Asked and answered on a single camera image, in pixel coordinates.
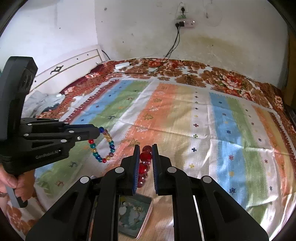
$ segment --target bed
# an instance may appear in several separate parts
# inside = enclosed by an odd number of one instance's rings
[[[189,176],[212,176],[274,238],[294,210],[296,188],[296,133],[279,90],[194,61],[169,60],[147,74],[116,73],[115,64],[124,61],[103,62],[100,53],[95,46],[44,68],[30,95],[64,95],[38,117],[104,126],[115,141],[115,155],[99,163],[89,144],[78,142],[68,159],[37,169],[36,193],[28,207],[16,209],[9,201],[6,206],[18,234],[24,238],[80,176],[102,176],[131,155],[135,144],[157,143],[160,153]],[[161,59],[127,61],[131,65],[121,72],[142,73],[161,65]],[[92,70],[82,76],[87,67]],[[74,76],[82,77],[74,81]],[[102,155],[108,153],[102,138],[95,143]],[[155,194],[151,170],[138,192],[154,199],[140,240],[173,240],[171,198]],[[130,238],[120,235],[119,240]]]

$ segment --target screw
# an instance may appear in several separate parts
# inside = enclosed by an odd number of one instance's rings
[[[115,172],[116,172],[116,173],[123,173],[123,172],[124,172],[124,168],[123,168],[123,167],[117,167],[117,168],[115,169]]]
[[[203,177],[202,180],[203,180],[205,183],[211,183],[211,182],[212,182],[212,178],[209,177],[209,176],[205,176],[205,177]]]
[[[168,168],[169,173],[175,173],[176,171],[177,171],[177,169],[175,167],[169,167]]]
[[[89,177],[82,177],[80,178],[81,183],[87,183],[89,181]]]

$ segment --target black cable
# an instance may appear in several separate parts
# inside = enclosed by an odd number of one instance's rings
[[[176,39],[175,39],[175,41],[174,41],[174,44],[173,44],[173,46],[170,48],[170,50],[168,51],[168,53],[165,55],[165,57],[162,59],[162,61],[161,61],[161,65],[158,66],[155,70],[153,70],[153,71],[147,71],[147,72],[142,72],[142,73],[129,73],[129,72],[113,72],[113,73],[121,73],[121,74],[150,74],[150,73],[155,73],[155,72],[157,72],[161,66],[163,66],[165,63],[167,63],[167,61],[169,60],[169,58],[170,58],[172,52],[177,48],[177,46],[178,46],[179,43],[180,43],[180,28],[181,28],[181,27],[179,26],[178,23],[176,23],[175,25],[176,25],[176,28],[177,28],[177,36],[176,36]]]
[[[103,52],[104,54],[106,54],[106,52],[105,52],[104,50],[102,50],[102,52]],[[106,56],[108,57],[109,60],[111,60],[107,54],[106,54]]]

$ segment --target white wall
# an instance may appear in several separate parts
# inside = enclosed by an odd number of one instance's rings
[[[111,59],[165,55],[176,36],[179,2],[96,0],[101,48]],[[202,0],[184,3],[189,9],[187,18],[197,20],[198,25],[181,30],[180,45],[171,58],[200,61],[281,85],[287,65],[287,25],[267,0],[213,0],[223,16],[217,27],[207,26]]]
[[[111,59],[164,56],[176,36],[180,0],[29,0],[0,38],[0,69],[12,55],[38,66],[99,43]],[[213,0],[222,12],[207,26],[202,0],[184,0],[198,25],[181,29],[171,58],[200,61],[281,86],[287,26],[267,0]]]
[[[42,66],[96,44],[94,0],[29,0],[0,38],[0,69],[10,56],[31,56]]]

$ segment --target white headboard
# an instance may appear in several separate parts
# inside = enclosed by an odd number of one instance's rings
[[[26,99],[36,90],[47,94],[57,94],[104,61],[106,60],[99,45],[62,55],[38,68]]]

